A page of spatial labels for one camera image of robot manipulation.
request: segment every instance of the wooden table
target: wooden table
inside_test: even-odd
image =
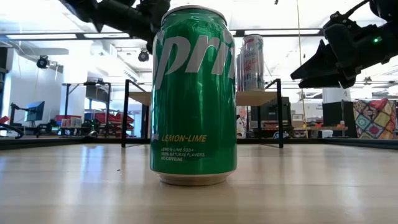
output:
[[[311,131],[311,132],[319,132],[322,130],[331,130],[331,131],[342,131],[342,136],[345,137],[345,132],[348,130],[348,127],[306,127],[306,128],[294,128],[294,131]]]
[[[398,223],[397,151],[238,145],[238,168],[207,187],[163,184],[149,146],[0,151],[2,224]]]
[[[152,100],[152,93],[150,92],[130,92],[129,96],[146,106],[150,106]],[[276,97],[276,92],[238,91],[236,92],[236,106],[261,106]]]

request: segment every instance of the colorful quilt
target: colorful quilt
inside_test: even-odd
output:
[[[394,139],[396,103],[388,99],[354,102],[356,133],[360,139]]]

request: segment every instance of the aluminum can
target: aluminum can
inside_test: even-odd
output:
[[[264,90],[264,41],[260,35],[254,34],[243,39],[243,90]]]
[[[167,12],[154,40],[150,168],[176,185],[211,185],[236,168],[234,40],[223,15]]]

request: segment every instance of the silver can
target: silver can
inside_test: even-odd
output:
[[[254,34],[243,39],[243,90],[264,90],[264,41],[260,35]]]

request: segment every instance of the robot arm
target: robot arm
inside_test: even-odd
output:
[[[147,41],[152,53],[152,42],[160,29],[162,16],[170,8],[170,0],[60,0],[69,11],[84,22],[92,22],[101,32],[104,25],[113,27]]]
[[[387,21],[383,26],[360,27],[349,19],[369,1],[372,12]],[[321,40],[315,55],[291,78],[301,79],[300,88],[349,88],[362,69],[398,55],[398,0],[364,0],[346,14],[332,14],[323,28],[329,44]]]

